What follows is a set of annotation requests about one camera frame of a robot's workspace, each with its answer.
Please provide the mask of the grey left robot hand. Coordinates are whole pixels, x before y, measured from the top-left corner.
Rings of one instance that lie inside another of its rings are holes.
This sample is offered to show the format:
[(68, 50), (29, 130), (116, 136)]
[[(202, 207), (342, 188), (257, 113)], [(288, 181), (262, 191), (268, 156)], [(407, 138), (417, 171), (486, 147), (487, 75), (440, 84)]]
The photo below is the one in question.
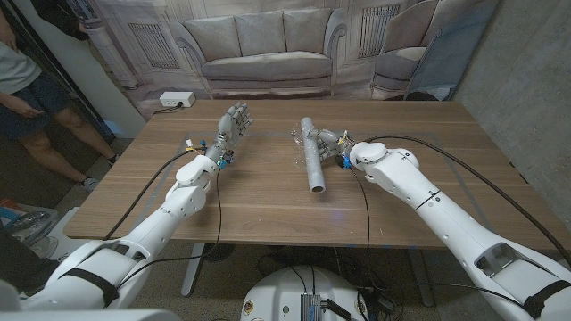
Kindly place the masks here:
[(205, 156), (212, 161), (218, 161), (223, 155), (233, 152), (252, 123), (253, 119), (245, 103), (231, 106), (220, 119), (218, 134), (207, 148)]

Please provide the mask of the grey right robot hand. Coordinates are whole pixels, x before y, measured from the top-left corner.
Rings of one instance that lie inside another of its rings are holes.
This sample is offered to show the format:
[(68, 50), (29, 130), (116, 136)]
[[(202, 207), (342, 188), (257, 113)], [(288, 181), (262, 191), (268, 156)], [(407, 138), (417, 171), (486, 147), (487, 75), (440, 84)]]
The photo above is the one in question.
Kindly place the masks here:
[(317, 143), (321, 161), (334, 158), (335, 163), (343, 169), (351, 166), (350, 153), (355, 142), (349, 137), (347, 131), (336, 133), (322, 129), (317, 134)]

